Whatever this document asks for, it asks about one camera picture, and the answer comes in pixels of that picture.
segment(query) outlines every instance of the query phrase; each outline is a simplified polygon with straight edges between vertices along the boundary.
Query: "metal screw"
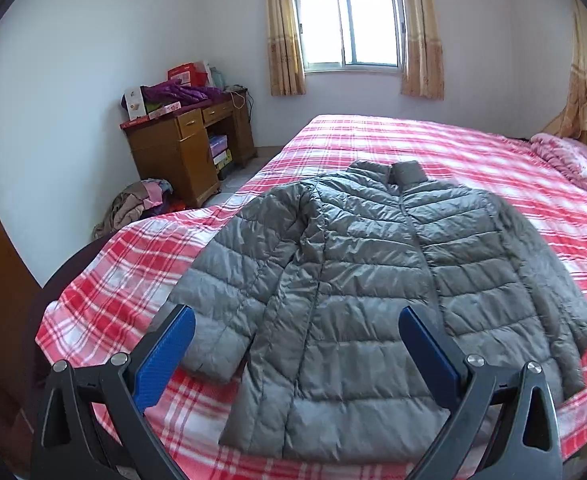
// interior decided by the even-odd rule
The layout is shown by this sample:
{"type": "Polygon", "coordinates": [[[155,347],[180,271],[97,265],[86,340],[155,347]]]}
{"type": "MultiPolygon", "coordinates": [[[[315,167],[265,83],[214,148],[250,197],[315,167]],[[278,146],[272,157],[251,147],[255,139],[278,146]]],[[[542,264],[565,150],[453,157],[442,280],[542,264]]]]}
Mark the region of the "metal screw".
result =
{"type": "Polygon", "coordinates": [[[55,372],[62,372],[63,370],[66,370],[67,368],[67,361],[65,361],[64,359],[61,359],[60,361],[56,361],[54,363],[54,371],[55,372]]]}
{"type": "Polygon", "coordinates": [[[125,354],[124,352],[118,352],[117,354],[112,356],[110,361],[113,366],[122,366],[127,362],[127,359],[129,359],[129,356],[127,354],[125,354]]]}
{"type": "Polygon", "coordinates": [[[485,359],[483,356],[478,354],[469,354],[467,355],[467,362],[471,366],[481,367],[485,365],[485,359]]]}
{"type": "Polygon", "coordinates": [[[529,368],[534,374],[542,372],[542,367],[536,361],[529,361],[527,363],[527,368],[529,368]]]}

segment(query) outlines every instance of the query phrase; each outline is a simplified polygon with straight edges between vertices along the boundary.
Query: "cable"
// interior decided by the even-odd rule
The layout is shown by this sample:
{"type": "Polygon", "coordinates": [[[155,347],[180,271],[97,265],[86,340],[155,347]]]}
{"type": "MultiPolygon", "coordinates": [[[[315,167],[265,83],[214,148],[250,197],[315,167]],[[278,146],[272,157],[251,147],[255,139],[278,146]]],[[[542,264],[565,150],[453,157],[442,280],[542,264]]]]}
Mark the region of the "cable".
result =
{"type": "Polygon", "coordinates": [[[248,108],[249,108],[249,115],[250,115],[250,123],[251,123],[251,112],[253,111],[253,97],[250,94],[250,91],[247,90],[247,100],[248,100],[248,108]]]}
{"type": "Polygon", "coordinates": [[[238,92],[234,92],[234,91],[231,91],[230,94],[232,95],[232,103],[234,104],[234,108],[236,108],[237,110],[242,110],[242,107],[245,105],[245,102],[246,102],[246,99],[244,98],[244,96],[242,96],[238,92]],[[242,99],[242,104],[240,106],[236,106],[234,94],[236,94],[240,99],[242,99]]]}

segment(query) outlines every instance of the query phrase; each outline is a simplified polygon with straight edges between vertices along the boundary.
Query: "desk drawer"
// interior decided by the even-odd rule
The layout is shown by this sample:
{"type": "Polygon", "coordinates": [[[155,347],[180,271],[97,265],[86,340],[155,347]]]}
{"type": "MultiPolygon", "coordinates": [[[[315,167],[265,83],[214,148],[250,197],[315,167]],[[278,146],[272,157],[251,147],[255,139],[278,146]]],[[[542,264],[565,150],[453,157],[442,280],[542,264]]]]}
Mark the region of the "desk drawer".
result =
{"type": "Polygon", "coordinates": [[[178,116],[177,121],[181,139],[187,139],[203,129],[203,116],[200,113],[200,108],[178,116]]]}
{"type": "Polygon", "coordinates": [[[227,101],[219,105],[210,106],[203,110],[203,118],[205,118],[205,126],[214,124],[216,121],[224,117],[230,116],[234,111],[234,103],[227,101]]]}

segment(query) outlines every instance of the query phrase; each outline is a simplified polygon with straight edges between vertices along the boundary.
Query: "tiled floor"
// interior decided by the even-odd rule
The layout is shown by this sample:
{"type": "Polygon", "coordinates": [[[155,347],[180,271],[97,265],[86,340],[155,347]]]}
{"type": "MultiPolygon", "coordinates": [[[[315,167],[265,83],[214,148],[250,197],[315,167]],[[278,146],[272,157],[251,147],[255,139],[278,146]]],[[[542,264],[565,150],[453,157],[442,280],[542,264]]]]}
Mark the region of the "tiled floor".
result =
{"type": "Polygon", "coordinates": [[[221,182],[221,192],[207,200],[207,202],[203,204],[203,207],[210,205],[220,205],[224,202],[227,202],[227,200],[229,200],[238,189],[244,186],[251,177],[253,177],[258,171],[262,170],[262,168],[266,165],[267,162],[269,162],[269,160],[271,159],[268,157],[260,156],[252,158],[247,163],[247,166],[244,168],[239,168],[230,174],[230,176],[225,178],[221,182]]]}

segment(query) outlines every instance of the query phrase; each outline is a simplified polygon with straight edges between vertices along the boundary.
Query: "pile of clothes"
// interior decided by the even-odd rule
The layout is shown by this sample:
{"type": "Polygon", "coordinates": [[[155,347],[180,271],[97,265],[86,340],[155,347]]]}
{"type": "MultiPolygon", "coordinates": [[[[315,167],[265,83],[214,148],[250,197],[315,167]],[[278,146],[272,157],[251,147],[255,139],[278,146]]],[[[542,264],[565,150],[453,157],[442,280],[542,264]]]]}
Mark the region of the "pile of clothes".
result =
{"type": "Polygon", "coordinates": [[[587,146],[576,139],[536,134],[531,149],[571,183],[587,191],[587,146]]]}
{"type": "Polygon", "coordinates": [[[118,231],[127,224],[183,210],[184,204],[171,201],[173,187],[166,180],[148,178],[127,186],[111,203],[103,221],[94,227],[94,240],[118,231]]]}
{"type": "MultiPolygon", "coordinates": [[[[154,86],[141,86],[142,98],[148,112],[164,105],[180,102],[181,106],[190,106],[207,100],[216,100],[222,96],[222,90],[210,86],[187,86],[177,79],[170,79],[154,86]]],[[[123,96],[120,105],[126,110],[127,103],[123,96]]]]}

